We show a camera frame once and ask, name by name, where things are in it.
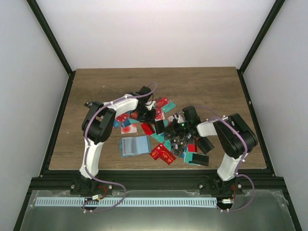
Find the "blue leather card holder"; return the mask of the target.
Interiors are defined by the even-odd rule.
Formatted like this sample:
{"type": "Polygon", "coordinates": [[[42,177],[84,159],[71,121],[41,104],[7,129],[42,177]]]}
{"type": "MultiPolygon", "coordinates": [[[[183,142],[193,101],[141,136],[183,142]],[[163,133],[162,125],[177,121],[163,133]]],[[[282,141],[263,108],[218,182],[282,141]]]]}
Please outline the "blue leather card holder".
{"type": "Polygon", "coordinates": [[[120,139],[119,149],[122,157],[149,154],[151,152],[150,137],[124,137],[120,139]]]}

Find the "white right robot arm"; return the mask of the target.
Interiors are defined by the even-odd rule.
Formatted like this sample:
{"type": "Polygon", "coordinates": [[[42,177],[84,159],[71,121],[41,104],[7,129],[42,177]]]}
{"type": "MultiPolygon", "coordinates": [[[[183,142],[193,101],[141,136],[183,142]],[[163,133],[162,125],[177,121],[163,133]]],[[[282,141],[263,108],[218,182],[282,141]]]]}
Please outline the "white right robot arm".
{"type": "Polygon", "coordinates": [[[181,115],[175,114],[163,135],[175,155],[183,154],[189,158],[189,164],[200,166],[209,165],[207,154],[214,149],[209,137],[218,137],[224,156],[216,176],[207,184],[220,194],[234,189],[232,181],[240,165],[258,144],[257,136],[238,113],[202,121],[193,106],[183,108],[181,115]]]}

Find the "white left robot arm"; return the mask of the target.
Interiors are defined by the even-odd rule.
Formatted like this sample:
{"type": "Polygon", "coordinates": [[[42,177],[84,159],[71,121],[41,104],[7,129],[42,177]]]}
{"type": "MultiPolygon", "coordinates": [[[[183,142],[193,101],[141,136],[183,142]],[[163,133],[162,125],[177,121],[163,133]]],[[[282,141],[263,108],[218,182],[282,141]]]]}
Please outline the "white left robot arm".
{"type": "Polygon", "coordinates": [[[99,172],[102,147],[112,133],[115,119],[127,112],[136,112],[135,120],[149,125],[155,124],[155,103],[148,104],[154,91],[149,86],[143,86],[139,91],[128,92],[110,102],[88,102],[89,111],[82,123],[85,149],[79,169],[79,182],[87,194],[94,194],[98,190],[98,182],[94,177],[99,172]]]}

